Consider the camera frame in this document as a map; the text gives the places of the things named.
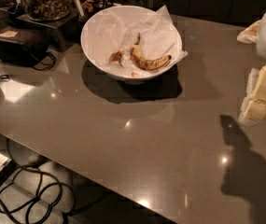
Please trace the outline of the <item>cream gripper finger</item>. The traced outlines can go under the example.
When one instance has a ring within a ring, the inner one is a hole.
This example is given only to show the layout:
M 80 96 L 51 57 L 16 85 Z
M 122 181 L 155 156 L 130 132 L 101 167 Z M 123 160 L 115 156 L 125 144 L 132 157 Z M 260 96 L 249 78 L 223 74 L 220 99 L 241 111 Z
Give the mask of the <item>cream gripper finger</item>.
M 266 65 L 253 68 L 248 76 L 246 97 L 239 115 L 239 122 L 254 126 L 266 118 Z
M 240 34 L 238 34 L 237 40 L 245 44 L 256 43 L 259 25 L 260 21 L 255 21 L 254 23 L 252 23 L 250 26 L 245 28 Z

